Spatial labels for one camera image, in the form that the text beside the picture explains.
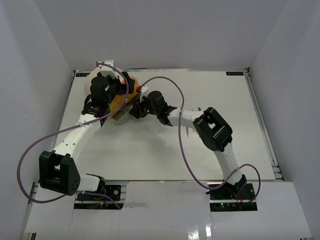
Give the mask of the peach top drawer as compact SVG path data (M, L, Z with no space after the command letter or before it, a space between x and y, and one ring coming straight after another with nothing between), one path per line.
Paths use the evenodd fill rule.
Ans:
M122 85L126 85L126 82L127 82L129 86L134 86L136 84L136 80L137 80L136 78L130 77L130 76L119 78L119 81Z

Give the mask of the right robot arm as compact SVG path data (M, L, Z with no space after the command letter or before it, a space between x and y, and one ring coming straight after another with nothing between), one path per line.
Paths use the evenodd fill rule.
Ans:
M221 187L226 195L236 200L244 193L246 176L239 169L232 146L233 130L216 109L204 111L179 110L165 101L160 91L139 87L139 99L133 103L130 115L141 119L154 115L165 126L193 128L203 144L216 156L226 183Z

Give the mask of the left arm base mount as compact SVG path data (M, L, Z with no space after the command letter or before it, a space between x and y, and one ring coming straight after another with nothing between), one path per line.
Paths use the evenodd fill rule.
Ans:
M126 199L126 191L126 185L105 183L97 190L99 195L77 193L73 208L75 210L121 210Z

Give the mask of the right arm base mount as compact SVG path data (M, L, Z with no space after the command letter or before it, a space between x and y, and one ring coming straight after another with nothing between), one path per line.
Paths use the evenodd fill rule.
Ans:
M258 210L256 200L251 201L255 191L251 183L247 183L236 196L224 188L208 190L209 207L211 212L255 212Z

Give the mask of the cream cylindrical drawer organizer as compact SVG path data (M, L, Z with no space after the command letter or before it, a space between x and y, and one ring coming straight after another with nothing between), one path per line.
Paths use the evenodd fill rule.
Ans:
M122 70L119 68L115 70L117 72L118 77L122 77ZM129 86L128 82L126 82L127 92L125 97L128 97L128 94L132 94L134 92L134 86ZM108 83L107 77L103 76L100 72L98 72L98 68L96 67L87 77L86 82L84 84L84 92L88 96L90 95L93 100L101 100L101 101L109 101L112 102L115 97L107 97Z

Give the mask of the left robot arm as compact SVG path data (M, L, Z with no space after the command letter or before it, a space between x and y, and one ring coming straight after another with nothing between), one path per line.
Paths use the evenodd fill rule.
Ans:
M77 160L91 137L105 123L107 114L132 99L137 80L122 72L126 82L119 77L103 76L98 72L90 81L89 92L77 124L64 140L52 151L43 151L39 156L39 184L41 188L72 196L76 192L88 192L94 199L105 196L106 187L102 178L93 174L79 174Z

